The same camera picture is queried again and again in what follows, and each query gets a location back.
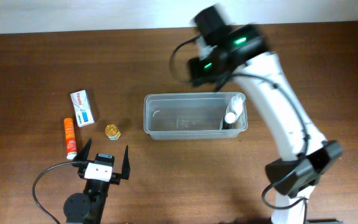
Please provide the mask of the white Panadol medicine box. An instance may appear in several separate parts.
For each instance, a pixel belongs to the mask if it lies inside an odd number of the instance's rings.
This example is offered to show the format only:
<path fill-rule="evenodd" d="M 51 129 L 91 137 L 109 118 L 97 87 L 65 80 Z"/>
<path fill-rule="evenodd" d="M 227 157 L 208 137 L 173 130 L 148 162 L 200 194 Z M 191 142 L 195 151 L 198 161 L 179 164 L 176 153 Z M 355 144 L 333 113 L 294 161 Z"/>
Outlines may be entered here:
<path fill-rule="evenodd" d="M 75 111 L 75 118 L 79 128 L 94 123 L 93 114 L 88 99 L 88 94 L 85 90 L 80 90 L 70 94 L 73 108 Z"/>

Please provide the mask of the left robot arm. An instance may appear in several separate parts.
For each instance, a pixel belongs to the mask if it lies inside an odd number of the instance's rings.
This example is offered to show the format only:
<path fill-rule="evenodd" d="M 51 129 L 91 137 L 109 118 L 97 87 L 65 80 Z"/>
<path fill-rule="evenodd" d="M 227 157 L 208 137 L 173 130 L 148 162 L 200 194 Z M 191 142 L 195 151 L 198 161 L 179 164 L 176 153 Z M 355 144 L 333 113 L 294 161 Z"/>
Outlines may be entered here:
<path fill-rule="evenodd" d="M 86 181 L 80 193 L 69 196 L 63 206 L 67 223 L 100 224 L 109 187 L 129 179 L 131 167 L 129 148 L 126 147 L 120 173 L 113 171 L 114 156 L 98 153 L 94 160 L 88 159 L 92 140 L 73 158 L 78 176 Z"/>

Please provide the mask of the orange tablet tube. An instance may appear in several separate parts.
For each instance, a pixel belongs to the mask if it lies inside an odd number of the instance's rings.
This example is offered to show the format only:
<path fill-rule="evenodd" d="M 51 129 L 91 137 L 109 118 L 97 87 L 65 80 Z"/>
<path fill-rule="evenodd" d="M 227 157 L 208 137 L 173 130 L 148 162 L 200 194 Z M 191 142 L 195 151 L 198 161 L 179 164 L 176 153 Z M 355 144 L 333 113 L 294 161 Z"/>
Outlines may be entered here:
<path fill-rule="evenodd" d="M 75 130 L 72 118 L 65 118 L 63 120 L 65 130 L 65 141 L 67 146 L 67 159 L 73 160 L 77 155 Z"/>

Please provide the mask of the white spray bottle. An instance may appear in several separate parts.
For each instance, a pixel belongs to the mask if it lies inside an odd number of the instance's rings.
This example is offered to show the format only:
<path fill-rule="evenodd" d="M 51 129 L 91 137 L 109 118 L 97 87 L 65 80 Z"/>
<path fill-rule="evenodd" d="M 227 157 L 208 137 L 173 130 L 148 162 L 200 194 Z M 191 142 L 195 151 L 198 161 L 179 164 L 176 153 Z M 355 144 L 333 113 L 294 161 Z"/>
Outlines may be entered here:
<path fill-rule="evenodd" d="M 242 93 L 233 96 L 227 106 L 226 113 L 234 113 L 236 117 L 239 117 L 244 110 L 245 100 L 246 97 Z"/>

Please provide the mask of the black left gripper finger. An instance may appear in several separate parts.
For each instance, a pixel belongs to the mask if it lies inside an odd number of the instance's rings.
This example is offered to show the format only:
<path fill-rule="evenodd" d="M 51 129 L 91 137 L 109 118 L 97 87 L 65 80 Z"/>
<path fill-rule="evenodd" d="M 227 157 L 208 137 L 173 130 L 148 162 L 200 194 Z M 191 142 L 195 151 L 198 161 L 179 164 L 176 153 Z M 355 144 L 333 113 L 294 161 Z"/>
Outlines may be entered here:
<path fill-rule="evenodd" d="M 131 173 L 131 166 L 129 162 L 129 146 L 127 145 L 122 162 L 121 179 L 128 180 L 130 173 Z"/>
<path fill-rule="evenodd" d="M 75 162 L 86 162 L 91 148 L 92 139 L 89 139 L 83 149 L 73 158 Z"/>

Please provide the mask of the dark bottle white cap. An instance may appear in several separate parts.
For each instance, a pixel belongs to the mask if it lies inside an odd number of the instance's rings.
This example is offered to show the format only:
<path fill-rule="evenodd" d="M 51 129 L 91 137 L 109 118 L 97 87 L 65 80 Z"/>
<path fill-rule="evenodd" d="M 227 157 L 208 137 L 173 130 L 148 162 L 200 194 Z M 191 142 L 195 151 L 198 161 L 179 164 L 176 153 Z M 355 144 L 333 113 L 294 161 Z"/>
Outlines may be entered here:
<path fill-rule="evenodd" d="M 220 129 L 232 129 L 233 124 L 236 122 L 236 115 L 233 112 L 226 113 L 221 120 Z"/>

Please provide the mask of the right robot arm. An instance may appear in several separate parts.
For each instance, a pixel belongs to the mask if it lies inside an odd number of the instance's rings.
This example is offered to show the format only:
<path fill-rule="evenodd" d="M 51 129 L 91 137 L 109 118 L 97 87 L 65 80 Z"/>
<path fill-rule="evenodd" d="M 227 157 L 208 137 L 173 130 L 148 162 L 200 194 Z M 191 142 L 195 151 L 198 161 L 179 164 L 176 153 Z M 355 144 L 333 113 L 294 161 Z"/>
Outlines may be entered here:
<path fill-rule="evenodd" d="M 194 86 L 237 83 L 252 100 L 277 145 L 279 158 L 265 166 L 276 191 L 271 223 L 306 223 L 308 201 L 321 176 L 342 156 L 338 141 L 315 126 L 292 90 L 278 55 L 253 24 L 230 26 L 210 6 L 193 19 L 200 54 L 188 62 Z"/>

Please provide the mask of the clear plastic container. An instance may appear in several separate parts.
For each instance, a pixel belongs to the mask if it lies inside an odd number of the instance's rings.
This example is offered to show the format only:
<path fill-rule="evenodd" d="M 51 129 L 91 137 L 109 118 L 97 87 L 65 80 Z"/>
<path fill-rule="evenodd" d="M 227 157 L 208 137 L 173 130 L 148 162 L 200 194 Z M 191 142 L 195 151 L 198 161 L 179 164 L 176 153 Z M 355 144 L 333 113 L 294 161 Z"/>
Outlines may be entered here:
<path fill-rule="evenodd" d="M 144 99 L 144 131 L 154 140 L 235 138 L 248 128 L 243 110 L 232 129 L 221 129 L 236 92 L 164 93 Z"/>

